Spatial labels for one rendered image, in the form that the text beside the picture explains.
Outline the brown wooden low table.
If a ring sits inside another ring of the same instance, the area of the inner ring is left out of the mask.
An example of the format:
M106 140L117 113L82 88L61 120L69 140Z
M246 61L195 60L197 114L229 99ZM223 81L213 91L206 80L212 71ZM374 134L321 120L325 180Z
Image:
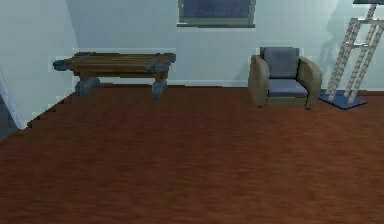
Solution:
M79 78L75 94L85 97L91 88L101 86L100 77L153 78L152 97L160 100L167 88L170 66L175 53L124 54L78 52L68 59L52 63L56 71L71 71Z

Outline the dark window with grey frame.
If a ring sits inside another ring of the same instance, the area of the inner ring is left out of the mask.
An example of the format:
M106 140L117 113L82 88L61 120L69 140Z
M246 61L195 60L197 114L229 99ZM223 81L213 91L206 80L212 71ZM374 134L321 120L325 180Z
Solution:
M254 28L256 0L178 0L178 27Z

